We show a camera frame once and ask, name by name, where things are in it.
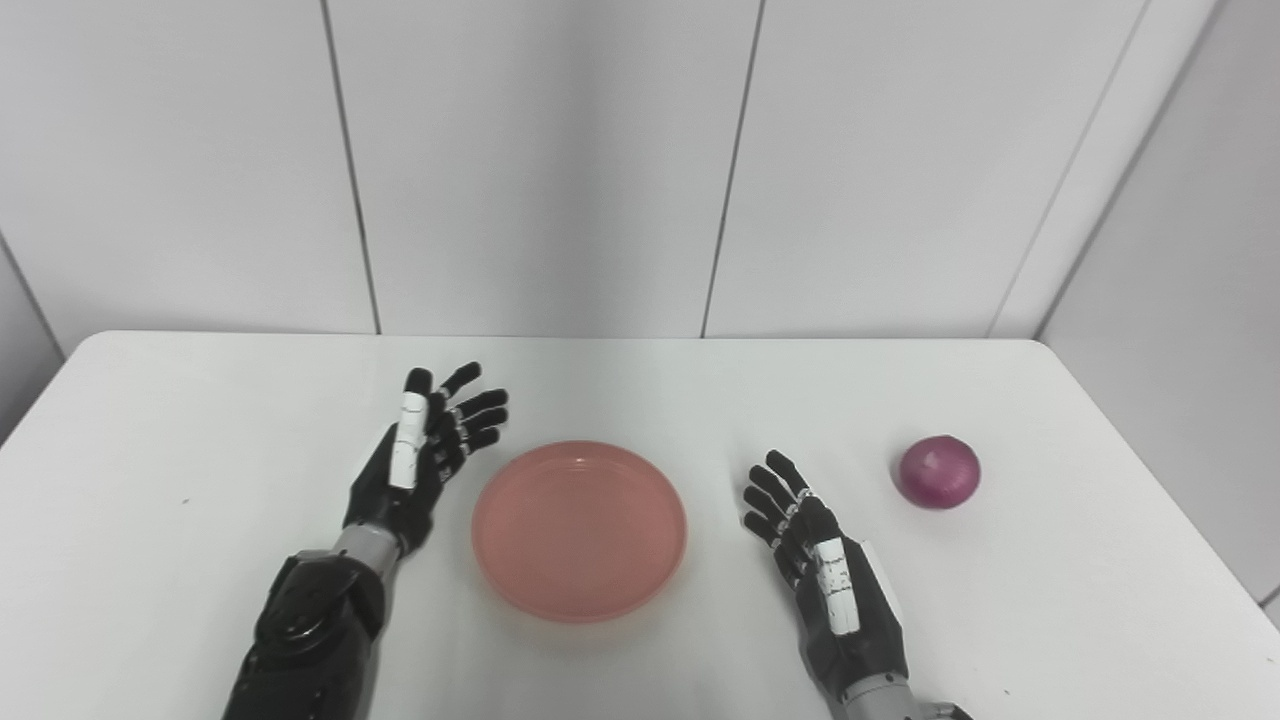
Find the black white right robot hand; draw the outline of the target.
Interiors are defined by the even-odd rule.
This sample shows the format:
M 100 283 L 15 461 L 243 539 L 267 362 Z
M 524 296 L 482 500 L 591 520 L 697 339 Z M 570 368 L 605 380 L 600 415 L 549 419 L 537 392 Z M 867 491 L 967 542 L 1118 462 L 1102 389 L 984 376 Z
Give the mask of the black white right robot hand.
M 867 547 L 846 536 L 794 461 L 773 448 L 750 468 L 744 527 L 792 592 L 809 669 L 835 701 L 864 680 L 909 679 L 902 628 Z

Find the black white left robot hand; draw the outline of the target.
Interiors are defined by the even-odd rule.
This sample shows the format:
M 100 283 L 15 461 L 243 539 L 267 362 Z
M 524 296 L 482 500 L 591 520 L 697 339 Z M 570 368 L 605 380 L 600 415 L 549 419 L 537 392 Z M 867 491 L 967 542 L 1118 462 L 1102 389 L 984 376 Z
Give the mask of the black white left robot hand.
M 343 527 L 385 530 L 401 556 L 419 550 L 433 528 L 433 511 L 445 484 L 476 452 L 500 438 L 508 419 L 507 389 L 460 392 L 483 374 L 480 363 L 457 368 L 442 382 L 412 369 L 392 423 L 349 487 Z

